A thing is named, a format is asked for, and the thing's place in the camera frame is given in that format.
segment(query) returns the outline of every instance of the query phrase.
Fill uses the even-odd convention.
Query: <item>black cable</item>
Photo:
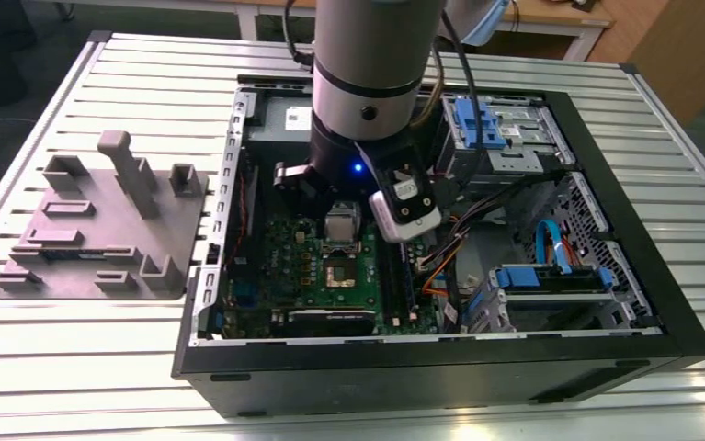
[[[518,0],[513,0],[513,8],[515,9],[515,21],[513,22],[513,24],[515,25],[514,32],[518,32],[518,29],[521,27],[521,8],[518,7]]]
[[[461,44],[461,40],[458,39],[458,34],[455,32],[455,29],[453,28],[453,23],[450,23],[450,17],[447,16],[447,13],[442,11],[442,24],[445,26],[445,29],[447,30],[447,35],[450,36],[450,41],[453,42],[453,46],[455,48],[455,52],[458,54],[458,60],[461,61],[461,69],[463,70],[463,77],[466,78],[466,84],[470,88],[470,100],[473,101],[473,113],[474,113],[474,133],[475,133],[475,146],[477,149],[477,155],[474,157],[474,166],[469,169],[467,176],[461,178],[458,181],[458,185],[461,187],[461,190],[466,188],[466,186],[470,184],[474,173],[477,172],[477,169],[479,168],[479,164],[483,162],[483,156],[486,155],[486,150],[483,149],[483,119],[479,115],[479,101],[477,99],[477,88],[474,87],[474,78],[473,78],[473,68],[470,67],[470,62],[466,59],[466,53],[463,52],[463,45]]]
[[[283,27],[283,39],[287,42],[287,49],[292,56],[294,62],[310,67],[314,64],[314,54],[303,53],[294,47],[292,36],[290,33],[290,9],[292,8],[295,0],[287,0],[283,6],[283,15],[280,16],[280,26]]]
[[[437,246],[437,249],[426,255],[423,265],[430,264],[437,258],[451,252],[463,240],[463,236],[469,233],[470,224],[474,219],[481,216],[485,217],[493,210],[502,206],[502,204],[523,189],[541,182],[555,181],[566,176],[569,172],[565,169],[553,170],[541,175],[526,175],[519,178],[513,184],[501,188],[494,194],[474,202],[458,221],[450,229],[450,233],[445,240]]]

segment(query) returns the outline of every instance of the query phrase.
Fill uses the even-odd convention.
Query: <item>metal table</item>
[[[132,151],[153,169],[191,162],[213,173],[235,76],[295,72],[278,43],[95,37],[0,183],[0,269],[41,198],[40,167],[53,154],[109,167],[93,153],[97,134],[127,130]],[[445,59],[449,82],[462,84],[458,59]],[[705,160],[649,87],[613,65],[481,56],[471,64],[479,85],[570,94],[705,325]],[[204,248],[199,241],[195,255]],[[169,378],[181,302],[0,301],[0,435],[705,439],[705,362],[575,404],[224,421],[187,383]]]

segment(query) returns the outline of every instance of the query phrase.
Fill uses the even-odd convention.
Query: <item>slotted table surface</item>
[[[443,58],[447,82],[463,85],[458,58]],[[483,56],[471,65],[481,86],[573,97],[705,326],[705,160],[638,75],[614,65]],[[129,34],[88,42],[0,184],[0,269],[53,154],[111,168],[95,152],[97,135],[127,130],[153,170],[192,163],[211,173],[212,188],[236,75],[295,72],[279,43]],[[427,82],[434,74],[429,66]],[[195,256],[205,247],[197,241]],[[181,307],[183,300],[0,301],[0,436],[705,439],[705,362],[574,404],[224,421],[169,377]]]

